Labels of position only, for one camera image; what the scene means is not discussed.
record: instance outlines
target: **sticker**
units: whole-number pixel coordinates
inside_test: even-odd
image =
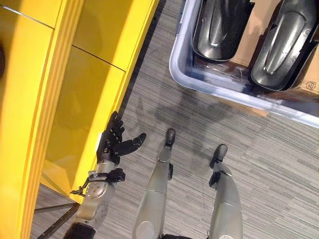
[[[308,81],[307,84],[306,84],[306,88],[308,90],[313,90],[314,88],[316,87],[316,82],[313,82],[313,81]]]

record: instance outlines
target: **yellow cabinet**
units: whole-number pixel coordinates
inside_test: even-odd
[[[88,0],[74,45],[127,71],[158,0]]]
[[[7,6],[54,28],[61,2],[62,0],[0,0],[0,5]]]
[[[0,79],[0,238],[20,238],[28,200],[30,138],[53,30],[0,7],[5,71]]]
[[[124,71],[76,47],[69,61],[56,108],[41,182],[68,195],[96,164],[99,132],[123,83]]]

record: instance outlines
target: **silver robot leg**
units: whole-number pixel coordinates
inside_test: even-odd
[[[133,239],[159,239],[163,233],[167,181],[173,173],[170,155],[174,141],[175,130],[170,128],[140,203],[133,227]]]
[[[242,209],[238,189],[232,173],[222,161],[227,146],[221,144],[216,149],[210,167],[213,175],[209,185],[217,190],[208,239],[242,239]]]

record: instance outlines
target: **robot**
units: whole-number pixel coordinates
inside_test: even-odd
[[[166,133],[165,145],[140,203],[133,228],[133,239],[190,239],[182,236],[164,235],[167,181],[172,179],[173,165],[170,155],[175,131]],[[232,173],[223,164],[227,146],[217,147],[210,163],[213,174],[209,186],[217,190],[207,239],[242,239],[242,210],[239,193]]]
[[[125,180],[125,173],[117,168],[120,156],[136,151],[146,139],[146,134],[142,133],[132,140],[122,142],[122,125],[121,117],[114,112],[97,149],[96,171],[89,172],[83,186],[71,192],[83,196],[84,201],[64,239],[94,237],[107,215],[108,204],[115,193],[114,185]],[[167,182],[173,176],[170,156],[174,141],[175,130],[170,128],[140,203],[132,232],[133,239],[190,239],[163,234]],[[207,239],[242,239],[243,235],[239,193],[231,171],[222,163],[226,152],[227,146],[219,145],[210,163],[213,174],[209,186],[217,190],[217,194]]]

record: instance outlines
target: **black plastic part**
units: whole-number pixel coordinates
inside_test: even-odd
[[[95,232],[93,227],[82,223],[73,223],[65,233],[63,239],[92,239]]]
[[[238,49],[255,3],[250,0],[202,0],[192,49],[205,61],[229,61]]]
[[[228,148],[227,148],[227,145],[225,145],[225,144],[220,144],[216,148],[214,155],[213,155],[213,158],[209,164],[211,169],[214,167],[215,162],[222,162],[223,161],[223,159],[227,153],[227,150],[228,150]]]
[[[166,234],[161,239],[191,239],[191,238]]]
[[[146,133],[141,133],[138,137],[118,143],[111,147],[111,151],[116,156],[124,156],[136,151],[142,146],[144,140],[146,139]]]
[[[220,172],[214,172],[213,175],[210,177],[209,180],[209,186],[213,186],[215,183],[218,183],[218,180],[220,178]]]
[[[171,180],[173,178],[173,171],[174,171],[174,165],[169,163],[169,173],[168,173],[168,180]]]
[[[173,146],[175,142],[175,130],[172,128],[169,128],[166,131],[166,136],[165,136],[165,146],[171,147]]]

